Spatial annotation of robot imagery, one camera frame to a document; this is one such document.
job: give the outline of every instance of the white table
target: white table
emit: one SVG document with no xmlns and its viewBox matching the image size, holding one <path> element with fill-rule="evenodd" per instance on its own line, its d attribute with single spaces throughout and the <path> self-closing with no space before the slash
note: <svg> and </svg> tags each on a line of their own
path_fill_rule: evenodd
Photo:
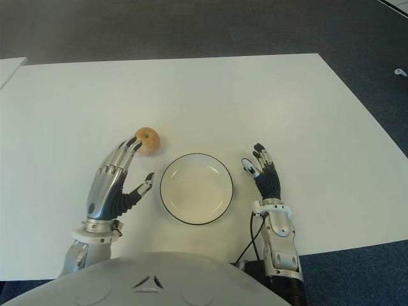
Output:
<svg viewBox="0 0 408 306">
<path fill-rule="evenodd" d="M 14 59 L 0 59 L 0 89 L 6 85 L 7 81 L 13 76 L 14 72 L 26 62 L 25 57 Z"/>
<path fill-rule="evenodd" d="M 23 66 L 1 101 L 2 280 L 60 272 L 94 172 L 143 126 L 163 151 L 134 158 L 125 191 L 150 171 L 157 180 L 121 217 L 113 256 L 235 260 L 259 198 L 240 165 L 256 142 L 275 160 L 300 255 L 407 238 L 407 158 L 317 54 Z M 159 195 L 166 166 L 191 152 L 220 159 L 234 182 L 228 211 L 202 226 L 176 220 Z"/>
</svg>

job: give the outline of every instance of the black cylinder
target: black cylinder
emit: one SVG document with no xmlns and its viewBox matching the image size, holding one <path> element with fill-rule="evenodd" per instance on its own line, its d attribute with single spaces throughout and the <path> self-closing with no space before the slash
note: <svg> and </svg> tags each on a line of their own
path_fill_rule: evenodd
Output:
<svg viewBox="0 0 408 306">
<path fill-rule="evenodd" d="M 306 306 L 305 288 L 301 280 L 285 276 L 272 276 L 268 280 L 267 287 L 292 306 Z"/>
</svg>

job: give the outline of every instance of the bowl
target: bowl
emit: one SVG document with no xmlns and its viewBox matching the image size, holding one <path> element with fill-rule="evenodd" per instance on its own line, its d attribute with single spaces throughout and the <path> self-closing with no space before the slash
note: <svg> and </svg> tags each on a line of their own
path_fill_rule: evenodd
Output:
<svg viewBox="0 0 408 306">
<path fill-rule="evenodd" d="M 160 183 L 164 206 L 178 220 L 188 224 L 210 223 L 229 207 L 233 183 L 225 165 L 202 154 L 187 154 L 174 160 Z"/>
</svg>

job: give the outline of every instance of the robotic arm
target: robotic arm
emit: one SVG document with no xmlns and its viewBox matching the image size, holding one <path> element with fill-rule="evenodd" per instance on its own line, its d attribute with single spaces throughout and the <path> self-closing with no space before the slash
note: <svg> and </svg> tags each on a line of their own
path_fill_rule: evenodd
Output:
<svg viewBox="0 0 408 306">
<path fill-rule="evenodd" d="M 261 144 L 253 155 L 261 170 L 249 159 L 242 159 L 244 169 L 254 178 L 262 201 L 252 204 L 253 214 L 265 218 L 262 229 L 264 266 L 267 286 L 291 305 L 306 305 L 302 269 L 295 247 L 295 227 L 291 211 L 281 200 L 281 185 L 268 151 Z"/>
<path fill-rule="evenodd" d="M 115 218 L 136 205 L 153 184 L 154 173 L 150 173 L 131 193 L 122 193 L 129 165 L 141 146 L 136 137 L 129 138 L 99 166 L 89 192 L 87 219 L 72 232 L 75 242 L 68 250 L 60 276 L 110 259 L 112 242 L 122 236 L 123 224 Z"/>
</svg>

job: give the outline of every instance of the fingertip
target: fingertip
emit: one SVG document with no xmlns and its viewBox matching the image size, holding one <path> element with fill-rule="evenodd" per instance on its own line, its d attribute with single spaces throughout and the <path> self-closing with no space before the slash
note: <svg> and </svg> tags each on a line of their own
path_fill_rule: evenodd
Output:
<svg viewBox="0 0 408 306">
<path fill-rule="evenodd" d="M 257 152 L 262 152 L 262 150 L 265 150 L 265 147 L 264 147 L 262 144 L 260 144 L 260 143 L 258 142 L 257 144 L 255 144 L 254 149 L 255 149 Z"/>
<path fill-rule="evenodd" d="M 127 147 L 130 147 L 135 141 L 136 141 L 136 136 L 134 136 L 133 138 L 131 138 L 131 139 L 127 142 L 126 146 L 127 146 Z"/>
</svg>

